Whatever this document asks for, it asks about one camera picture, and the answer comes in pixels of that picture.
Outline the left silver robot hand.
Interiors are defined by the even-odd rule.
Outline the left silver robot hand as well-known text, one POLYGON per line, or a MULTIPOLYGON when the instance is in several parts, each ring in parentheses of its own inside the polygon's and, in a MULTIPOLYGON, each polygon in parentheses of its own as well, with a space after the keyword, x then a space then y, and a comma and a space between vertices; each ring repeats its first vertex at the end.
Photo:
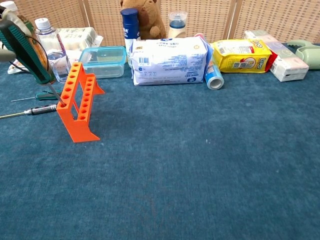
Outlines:
MULTIPOLYGON (((18 29, 20 29, 25 35, 30 35, 31 32, 25 25, 25 23, 21 20, 20 17, 13 11, 11 11, 9 8, 6 8, 4 6, 0 7, 0 23, 2 24, 4 21, 11 21, 13 24, 17 26, 18 29)), ((8 50, 3 47, 5 43, 5 38, 3 36, 3 26, 0 26, 0 61, 1 62, 9 62, 14 60, 17 55, 14 51, 8 50)))

